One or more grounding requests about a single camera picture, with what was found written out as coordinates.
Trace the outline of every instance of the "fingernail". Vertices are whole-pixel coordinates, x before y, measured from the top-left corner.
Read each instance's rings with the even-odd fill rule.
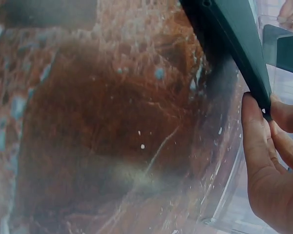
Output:
[[[251,92],[245,92],[243,96],[252,96]]]
[[[272,101],[281,101],[281,99],[276,94],[271,94],[270,99]]]

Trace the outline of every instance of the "clear plastic container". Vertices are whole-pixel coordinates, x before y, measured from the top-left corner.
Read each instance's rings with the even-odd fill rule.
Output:
[[[233,60],[207,61],[176,0],[36,2],[0,6],[0,234],[215,233]]]
[[[251,2],[256,7],[253,12],[257,13],[257,25],[262,39],[262,31],[266,24],[280,26],[277,21],[279,10],[284,1],[258,0]],[[293,104],[293,73],[267,65],[270,83],[273,93],[287,104]],[[247,194],[247,168],[244,160],[243,148],[240,146],[239,153],[235,158],[229,179],[223,189],[223,194],[213,212],[203,214],[203,221],[217,229],[219,233],[239,234],[275,234],[265,222],[256,217],[252,212]]]

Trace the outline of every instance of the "hand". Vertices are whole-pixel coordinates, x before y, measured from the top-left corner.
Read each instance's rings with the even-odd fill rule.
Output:
[[[283,27],[293,29],[293,0],[286,0],[283,4],[278,21]]]
[[[259,218],[280,233],[293,234],[293,172],[278,162],[276,154],[277,150],[293,169],[293,140],[285,132],[293,133],[293,106],[272,96],[271,114],[275,121],[268,124],[255,99],[244,94],[242,127],[249,200]]]

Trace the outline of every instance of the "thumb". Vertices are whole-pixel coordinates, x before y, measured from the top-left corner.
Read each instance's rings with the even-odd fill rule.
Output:
[[[293,0],[286,0],[286,2],[283,4],[279,16],[288,18],[293,14]]]
[[[264,118],[256,100],[245,93],[242,99],[243,147],[249,178],[263,168],[276,171],[270,158]]]

